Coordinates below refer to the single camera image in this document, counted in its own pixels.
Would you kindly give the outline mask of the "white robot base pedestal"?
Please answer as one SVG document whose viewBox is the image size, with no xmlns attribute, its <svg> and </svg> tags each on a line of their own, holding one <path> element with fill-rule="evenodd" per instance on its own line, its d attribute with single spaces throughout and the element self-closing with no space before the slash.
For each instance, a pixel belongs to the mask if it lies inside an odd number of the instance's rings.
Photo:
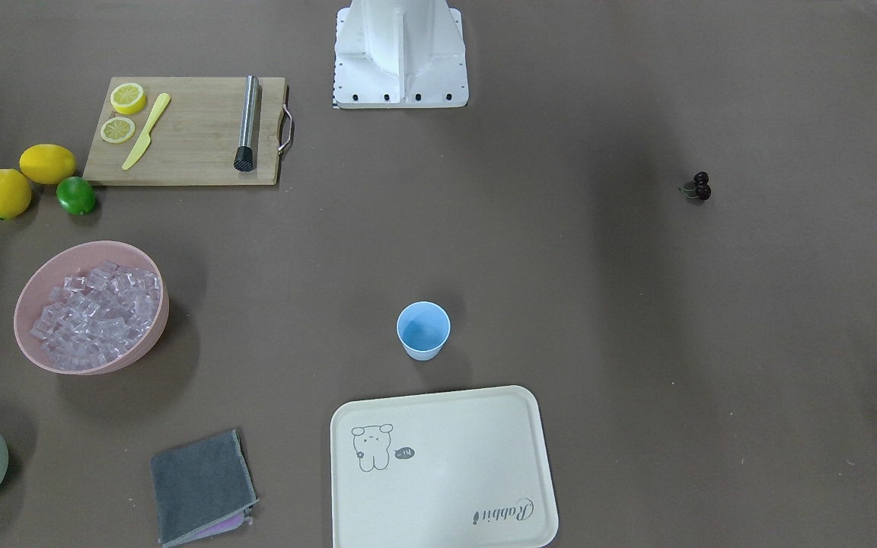
<svg viewBox="0 0 877 548">
<path fill-rule="evenodd" d="M 462 14 L 445 1 L 352 1 L 336 13 L 332 104 L 339 109 L 465 107 Z"/>
</svg>

